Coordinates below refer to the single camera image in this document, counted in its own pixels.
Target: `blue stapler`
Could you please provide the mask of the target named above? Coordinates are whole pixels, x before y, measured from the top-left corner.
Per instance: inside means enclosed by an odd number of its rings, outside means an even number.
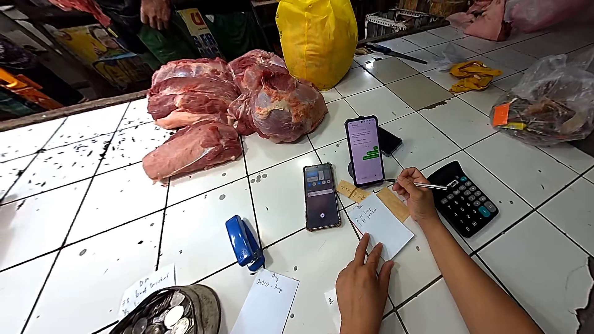
[[[264,254],[248,225],[237,215],[225,223],[231,246],[240,266],[256,271],[264,264]]]

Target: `yellow plastic bag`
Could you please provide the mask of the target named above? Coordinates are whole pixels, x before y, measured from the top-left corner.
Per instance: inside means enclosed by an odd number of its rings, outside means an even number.
[[[358,40],[350,0],[281,0],[276,25],[295,77],[328,90],[349,70]]]

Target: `forearm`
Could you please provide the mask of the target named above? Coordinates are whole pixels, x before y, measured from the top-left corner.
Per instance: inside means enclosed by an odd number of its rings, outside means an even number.
[[[439,218],[422,222],[421,228],[471,334],[542,334],[528,314],[458,245]]]

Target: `white tiled counter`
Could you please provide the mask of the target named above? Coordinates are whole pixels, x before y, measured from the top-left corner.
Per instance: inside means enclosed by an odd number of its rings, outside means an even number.
[[[443,27],[382,42],[428,61],[453,42],[504,74],[483,92],[453,95],[453,78],[431,63],[356,57],[323,93],[329,114],[313,133],[291,144],[242,137],[239,159],[165,187],[140,163],[172,133],[151,123],[145,99],[0,133],[2,333],[108,333],[124,289],[175,263],[179,284],[218,293],[227,334],[254,280],[229,245],[224,222],[233,215],[258,234],[266,268],[300,281],[285,333],[336,332],[324,293],[355,252],[353,201],[339,197],[341,227],[308,232],[302,168],[331,162],[336,182],[349,180],[343,124],[371,114],[403,139],[384,157],[387,177],[460,162],[500,214],[469,239],[446,225],[545,333],[574,333],[574,310],[592,286],[594,158],[567,144],[536,148],[495,134],[488,114],[536,57],[592,47],[592,32],[495,43]],[[421,229],[405,224],[415,237],[394,258],[381,333],[466,333]]]

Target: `paper note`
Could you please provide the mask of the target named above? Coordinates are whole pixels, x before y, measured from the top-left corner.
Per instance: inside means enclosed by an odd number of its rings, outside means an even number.
[[[336,191],[357,203],[361,203],[362,200],[364,200],[367,196],[369,196],[369,194],[371,194],[369,191],[357,188],[356,186],[345,180],[340,180],[340,182],[336,186]]]
[[[375,195],[371,194],[349,212],[349,217],[362,233],[369,233],[369,243],[384,244],[381,257],[392,259],[414,234],[404,226]]]
[[[336,326],[336,333],[340,331],[340,310],[338,309],[338,301],[336,300],[336,289],[332,289],[324,294],[326,298],[326,304],[328,308],[330,308],[330,316],[332,316],[332,321],[334,321],[334,325]]]
[[[170,264],[141,278],[126,289],[119,306],[119,316],[125,317],[153,292],[175,285],[175,265]]]
[[[388,208],[393,215],[398,218],[400,222],[405,222],[406,218],[410,216],[408,207],[402,203],[400,199],[390,191],[388,188],[382,188],[375,194],[382,203]]]
[[[281,334],[299,281],[261,269],[230,334]]]

